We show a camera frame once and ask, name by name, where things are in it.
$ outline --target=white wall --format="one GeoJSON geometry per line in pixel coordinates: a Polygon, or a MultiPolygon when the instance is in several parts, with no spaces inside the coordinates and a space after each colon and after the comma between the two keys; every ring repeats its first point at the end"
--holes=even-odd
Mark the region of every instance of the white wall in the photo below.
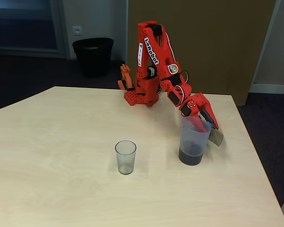
{"type": "Polygon", "coordinates": [[[63,0],[71,58],[76,58],[72,43],[87,38],[114,40],[113,60],[125,60],[126,0],[63,0]],[[73,26],[82,26],[83,35],[75,36],[73,26]]]}
{"type": "Polygon", "coordinates": [[[278,9],[255,83],[284,85],[284,0],[278,9]]]}

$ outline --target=black trash can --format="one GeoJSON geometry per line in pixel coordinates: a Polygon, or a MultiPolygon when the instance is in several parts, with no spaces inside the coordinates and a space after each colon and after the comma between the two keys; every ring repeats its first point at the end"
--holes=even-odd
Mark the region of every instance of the black trash can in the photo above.
{"type": "Polygon", "coordinates": [[[82,39],[72,44],[86,77],[102,77],[108,72],[113,45],[110,38],[82,39]]]}

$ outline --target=door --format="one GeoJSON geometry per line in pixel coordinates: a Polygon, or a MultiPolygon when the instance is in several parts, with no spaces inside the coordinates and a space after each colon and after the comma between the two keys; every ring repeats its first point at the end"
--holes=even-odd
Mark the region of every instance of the door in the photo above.
{"type": "Polygon", "coordinates": [[[137,66],[137,24],[157,20],[193,92],[232,95],[244,105],[275,0],[129,0],[128,64],[137,66]]]}

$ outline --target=cable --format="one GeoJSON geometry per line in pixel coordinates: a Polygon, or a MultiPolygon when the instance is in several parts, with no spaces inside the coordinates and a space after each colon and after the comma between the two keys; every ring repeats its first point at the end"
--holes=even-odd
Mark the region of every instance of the cable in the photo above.
{"type": "Polygon", "coordinates": [[[188,74],[188,72],[187,72],[186,70],[184,70],[184,71],[182,71],[182,72],[185,72],[185,73],[186,73],[186,75],[187,75],[187,77],[186,77],[186,81],[185,81],[185,83],[187,83],[187,82],[188,82],[188,78],[189,78],[189,74],[188,74]]]}
{"type": "Polygon", "coordinates": [[[161,93],[161,91],[162,91],[162,88],[161,87],[159,88],[159,87],[157,89],[157,95],[159,95],[161,93]]]}
{"type": "Polygon", "coordinates": [[[182,101],[181,101],[181,105],[182,105],[182,103],[183,103],[183,101],[184,101],[184,90],[183,90],[183,88],[181,87],[181,86],[179,86],[179,85],[176,85],[175,87],[179,87],[180,89],[181,89],[181,91],[182,91],[182,101]]]}
{"type": "MultiPolygon", "coordinates": [[[[165,34],[166,34],[166,37],[167,37],[167,41],[169,42],[169,35],[167,34],[167,32],[165,32],[165,34]]],[[[169,42],[169,47],[170,47],[170,51],[171,51],[172,57],[173,57],[174,61],[176,61],[176,58],[175,58],[174,52],[173,52],[173,50],[171,48],[170,42],[169,42]]]]}

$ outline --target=empty plastic cup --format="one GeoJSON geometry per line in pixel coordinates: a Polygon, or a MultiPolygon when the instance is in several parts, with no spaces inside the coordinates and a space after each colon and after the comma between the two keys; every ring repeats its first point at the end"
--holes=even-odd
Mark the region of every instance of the empty plastic cup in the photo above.
{"type": "Polygon", "coordinates": [[[134,159],[137,146],[129,140],[123,140],[116,144],[117,164],[120,173],[127,175],[133,172],[134,159]]]}
{"type": "Polygon", "coordinates": [[[179,159],[186,165],[198,165],[203,157],[212,125],[198,117],[182,120],[179,159]]]}

